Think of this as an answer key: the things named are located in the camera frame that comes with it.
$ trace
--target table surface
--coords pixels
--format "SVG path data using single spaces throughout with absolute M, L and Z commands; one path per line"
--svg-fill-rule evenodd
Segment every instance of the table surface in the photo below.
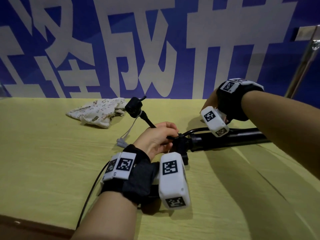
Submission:
M 115 118 L 109 129 L 100 129 L 65 115 L 89 101 L 0 100 L 1 215 L 75 229 L 97 174 L 121 151 L 116 139 L 134 120 L 126 114 Z M 199 116 L 203 104 L 146 99 L 143 109 L 153 123 L 171 121 L 185 132 L 205 126 Z M 233 121 L 230 127 L 254 125 Z M 138 119 L 127 142 L 146 128 Z M 188 155 L 192 206 L 139 210 L 135 239 L 320 238 L 320 181 L 272 143 Z

